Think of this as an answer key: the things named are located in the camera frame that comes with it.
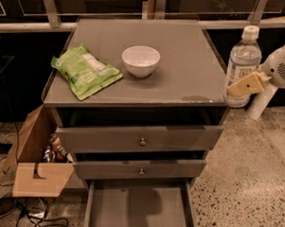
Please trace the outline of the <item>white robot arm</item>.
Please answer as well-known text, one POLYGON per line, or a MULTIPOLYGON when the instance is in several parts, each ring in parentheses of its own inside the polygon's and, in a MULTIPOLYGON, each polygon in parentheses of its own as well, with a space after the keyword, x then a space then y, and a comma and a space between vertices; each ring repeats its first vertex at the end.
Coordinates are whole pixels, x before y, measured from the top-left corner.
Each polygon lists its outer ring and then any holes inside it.
POLYGON ((228 94, 242 97, 263 92, 268 85, 285 89, 285 44, 271 53, 257 70, 232 83, 228 94))

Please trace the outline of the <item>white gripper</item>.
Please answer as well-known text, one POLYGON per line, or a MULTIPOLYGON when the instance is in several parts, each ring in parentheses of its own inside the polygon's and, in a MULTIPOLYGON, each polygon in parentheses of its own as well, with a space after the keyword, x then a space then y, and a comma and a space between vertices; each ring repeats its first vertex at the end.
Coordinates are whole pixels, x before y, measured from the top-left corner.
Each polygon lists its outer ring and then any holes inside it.
POLYGON ((263 92, 270 83, 285 89, 285 45, 271 53, 262 65, 264 72, 251 72, 241 79, 228 77, 226 91, 231 97, 263 92))

